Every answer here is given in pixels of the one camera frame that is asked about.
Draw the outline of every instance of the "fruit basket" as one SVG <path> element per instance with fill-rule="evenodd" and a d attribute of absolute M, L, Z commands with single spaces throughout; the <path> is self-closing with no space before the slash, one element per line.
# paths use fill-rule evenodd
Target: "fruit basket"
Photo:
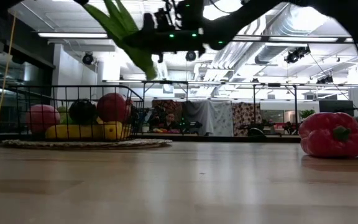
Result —
<path fill-rule="evenodd" d="M 123 141 L 142 127 L 144 99 L 127 86 L 10 87 L 23 93 L 16 97 L 21 139 Z"/>

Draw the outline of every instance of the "wire basket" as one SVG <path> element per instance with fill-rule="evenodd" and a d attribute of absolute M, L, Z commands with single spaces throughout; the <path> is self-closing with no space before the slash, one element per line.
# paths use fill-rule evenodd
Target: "wire basket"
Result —
<path fill-rule="evenodd" d="M 33 141 L 122 141 L 143 123 L 144 99 L 127 86 L 10 86 L 17 132 Z"/>

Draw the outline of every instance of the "wooden floor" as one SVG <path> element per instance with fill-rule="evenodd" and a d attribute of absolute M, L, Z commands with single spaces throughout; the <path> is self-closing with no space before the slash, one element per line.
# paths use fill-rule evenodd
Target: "wooden floor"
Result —
<path fill-rule="evenodd" d="M 0 148 L 1 224 L 358 224 L 358 159 L 298 144 Z"/>

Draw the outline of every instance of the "woven placemat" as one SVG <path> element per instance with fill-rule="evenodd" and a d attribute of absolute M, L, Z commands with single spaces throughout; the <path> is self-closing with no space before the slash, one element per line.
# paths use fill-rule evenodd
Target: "woven placemat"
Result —
<path fill-rule="evenodd" d="M 6 147 L 24 149 L 139 149 L 166 146 L 172 143 L 164 139 L 133 139 L 119 142 L 49 142 L 49 141 L 21 141 L 4 140 Z"/>

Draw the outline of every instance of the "red bell pepper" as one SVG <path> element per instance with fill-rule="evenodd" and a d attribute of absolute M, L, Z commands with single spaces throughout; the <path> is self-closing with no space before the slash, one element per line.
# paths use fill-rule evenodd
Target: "red bell pepper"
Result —
<path fill-rule="evenodd" d="M 316 157 L 358 156 L 358 123 L 345 113 L 316 113 L 299 128 L 303 151 Z"/>

